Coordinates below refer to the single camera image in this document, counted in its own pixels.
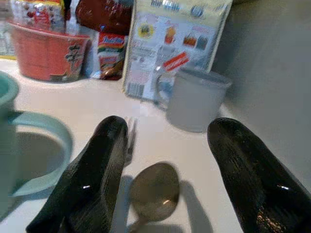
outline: wall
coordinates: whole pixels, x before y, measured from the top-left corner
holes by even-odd
[[[234,84],[226,107],[311,191],[311,1],[233,6],[213,70]]]

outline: red container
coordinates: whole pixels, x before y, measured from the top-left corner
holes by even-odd
[[[9,22],[21,74],[51,82],[79,79],[87,35],[68,35]]]

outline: white countertop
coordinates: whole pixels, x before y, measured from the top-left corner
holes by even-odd
[[[146,167],[160,161],[169,161],[177,167],[180,179],[189,182],[195,190],[193,196],[191,187],[183,186],[180,203],[173,215],[167,220],[152,224],[166,227],[153,226],[148,232],[242,232],[217,163],[209,150],[205,133],[187,133],[171,126],[166,121],[164,112],[152,103],[124,95],[121,92],[121,81],[43,83],[21,76],[15,61],[3,59],[0,59],[0,70],[9,73],[19,83],[20,92],[16,98],[18,110],[54,116],[70,128],[74,140],[71,160],[79,154],[97,124],[105,117],[117,115],[138,119],[133,160],[124,169],[123,176],[133,179]],[[115,210],[118,221],[121,222],[113,227],[118,233],[124,232],[124,192],[121,193]],[[25,232],[26,226],[37,215],[46,198],[25,197],[24,200],[0,223],[1,233]],[[130,209],[127,224],[135,219],[135,214]]]

